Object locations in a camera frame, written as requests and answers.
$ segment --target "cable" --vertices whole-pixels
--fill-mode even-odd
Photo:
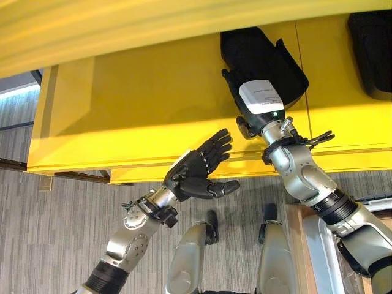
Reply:
[[[304,145],[308,146],[309,150],[312,150],[318,144],[330,141],[335,137],[335,134],[332,134],[331,130],[329,130],[329,131],[325,132],[324,134],[321,134],[313,139],[310,139],[310,140],[300,136],[298,134],[298,132],[296,131],[296,129],[291,130],[290,133],[295,138],[295,140],[298,144],[304,144]]]

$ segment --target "robotic hand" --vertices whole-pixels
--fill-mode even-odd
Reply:
[[[238,181],[213,183],[207,176],[218,165],[228,159],[232,138],[227,129],[220,130],[199,148],[180,157],[175,166],[167,173],[164,186],[168,187],[179,201],[189,197],[202,199],[219,198],[239,188]]]
[[[230,67],[222,75],[242,114],[239,129],[246,139],[264,139],[264,163],[272,164],[287,192],[340,237],[340,252],[353,270],[371,277],[373,292],[392,293],[392,231],[313,161],[311,149],[334,135],[329,131],[308,140],[298,134],[292,118],[285,118],[284,108],[305,92],[307,79],[279,46],[278,41],[274,48],[258,28],[221,34],[222,57]]]
[[[180,157],[167,173],[162,187],[151,189],[135,202],[123,204],[124,223],[110,238],[100,262],[76,294],[117,294],[129,273],[145,254],[148,241],[161,224],[177,223],[175,203],[189,197],[219,198],[239,188],[238,181],[213,183],[207,177],[229,158],[232,138],[220,130],[198,149]]]

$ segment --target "yellow panel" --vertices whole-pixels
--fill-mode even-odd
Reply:
[[[300,62],[293,21],[263,27]],[[264,149],[245,140],[221,69],[220,38],[192,39],[81,59],[45,71],[29,152],[29,172],[173,163],[224,127],[232,158]],[[290,109],[309,136],[306,100]]]
[[[390,0],[6,0],[3,4],[0,77],[229,29],[391,8]]]
[[[354,172],[361,170],[392,169],[392,149],[346,154],[313,154],[315,162],[326,172]],[[162,181],[169,166],[115,168],[111,171],[111,183],[136,183]],[[260,159],[223,162],[210,176],[211,179],[277,175],[272,166],[266,166]]]
[[[347,28],[347,15],[296,22],[313,136],[332,130],[321,151],[392,146],[392,101],[375,100],[361,80]]]

